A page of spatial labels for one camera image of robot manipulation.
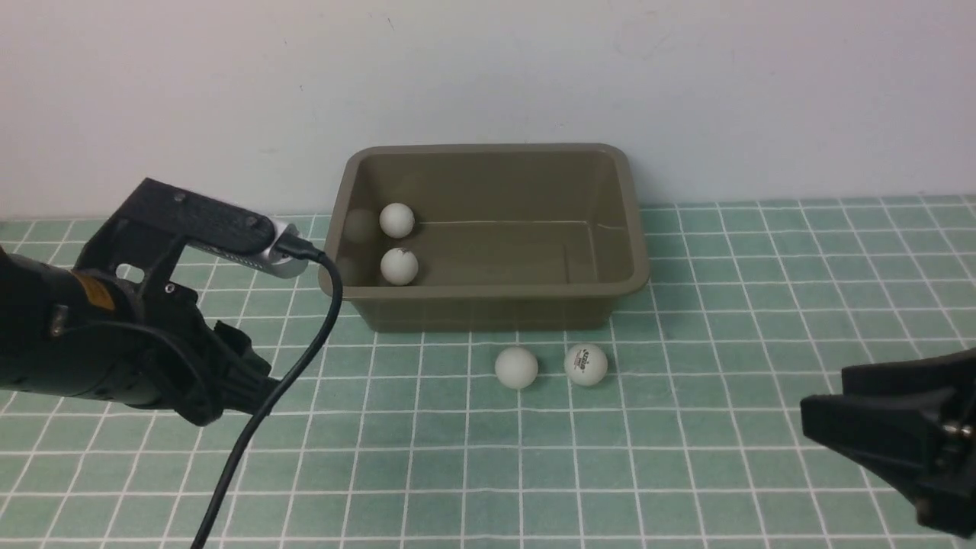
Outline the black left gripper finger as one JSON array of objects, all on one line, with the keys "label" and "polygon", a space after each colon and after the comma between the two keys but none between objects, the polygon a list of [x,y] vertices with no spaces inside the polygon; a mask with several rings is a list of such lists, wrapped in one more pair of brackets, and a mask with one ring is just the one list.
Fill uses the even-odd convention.
[{"label": "black left gripper finger", "polygon": [[236,357],[245,359],[254,354],[253,342],[251,338],[248,337],[248,335],[241,329],[231,326],[229,323],[225,323],[222,320],[217,320],[213,330],[213,332],[215,332],[217,335],[217,338],[219,338],[224,346],[233,352]]},{"label": "black left gripper finger", "polygon": [[217,396],[222,409],[254,415],[281,382],[261,355],[243,355],[225,361],[216,370]]}]

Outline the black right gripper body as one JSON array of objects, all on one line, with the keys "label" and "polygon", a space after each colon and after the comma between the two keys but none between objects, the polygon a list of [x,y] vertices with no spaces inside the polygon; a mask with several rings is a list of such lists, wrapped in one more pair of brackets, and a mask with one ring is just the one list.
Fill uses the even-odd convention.
[{"label": "black right gripper body", "polygon": [[913,506],[918,525],[973,538],[974,391],[944,388],[920,398],[923,472]]}]

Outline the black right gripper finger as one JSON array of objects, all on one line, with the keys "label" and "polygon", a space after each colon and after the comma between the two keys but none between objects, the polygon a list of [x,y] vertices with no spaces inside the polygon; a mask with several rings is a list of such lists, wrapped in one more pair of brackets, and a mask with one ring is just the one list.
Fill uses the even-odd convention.
[{"label": "black right gripper finger", "polygon": [[916,489],[923,472],[922,395],[805,397],[801,400],[803,435],[864,467],[893,489]]},{"label": "black right gripper finger", "polygon": [[973,348],[941,357],[846,366],[841,371],[844,396],[893,397],[952,388],[965,390],[975,379]]}]

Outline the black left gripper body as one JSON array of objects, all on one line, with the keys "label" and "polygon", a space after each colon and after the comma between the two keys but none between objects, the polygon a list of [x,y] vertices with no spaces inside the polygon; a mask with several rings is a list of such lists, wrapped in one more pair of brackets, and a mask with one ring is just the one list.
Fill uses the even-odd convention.
[{"label": "black left gripper body", "polygon": [[67,271],[50,320],[56,395],[175,411],[197,426],[229,409],[226,327],[206,323],[193,291],[142,296],[124,279]]}]

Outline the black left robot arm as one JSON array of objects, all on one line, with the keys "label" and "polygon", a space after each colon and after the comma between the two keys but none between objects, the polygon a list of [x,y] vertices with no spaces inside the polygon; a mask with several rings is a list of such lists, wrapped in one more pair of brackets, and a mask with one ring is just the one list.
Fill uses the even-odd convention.
[{"label": "black left robot arm", "polygon": [[2,254],[2,389],[177,413],[206,426],[278,388],[251,338],[195,291]]}]

